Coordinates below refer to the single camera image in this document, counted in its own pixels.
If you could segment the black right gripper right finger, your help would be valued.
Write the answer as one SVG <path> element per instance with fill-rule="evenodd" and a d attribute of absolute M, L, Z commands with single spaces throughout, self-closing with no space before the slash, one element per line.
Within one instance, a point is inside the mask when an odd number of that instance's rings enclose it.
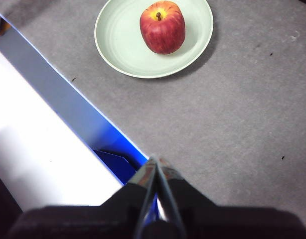
<path fill-rule="evenodd" d="M 165 159 L 157 160 L 160 181 L 188 239 L 306 239 L 306 227 L 288 211 L 220 206 L 188 183 Z"/>

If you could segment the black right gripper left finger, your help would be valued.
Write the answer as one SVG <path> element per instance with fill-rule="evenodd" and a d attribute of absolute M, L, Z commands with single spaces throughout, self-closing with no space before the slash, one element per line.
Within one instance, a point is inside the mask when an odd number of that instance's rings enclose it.
<path fill-rule="evenodd" d="M 146 221 L 157 161 L 150 158 L 100 206 L 48 206 L 23 213 L 9 239 L 152 239 Z"/>

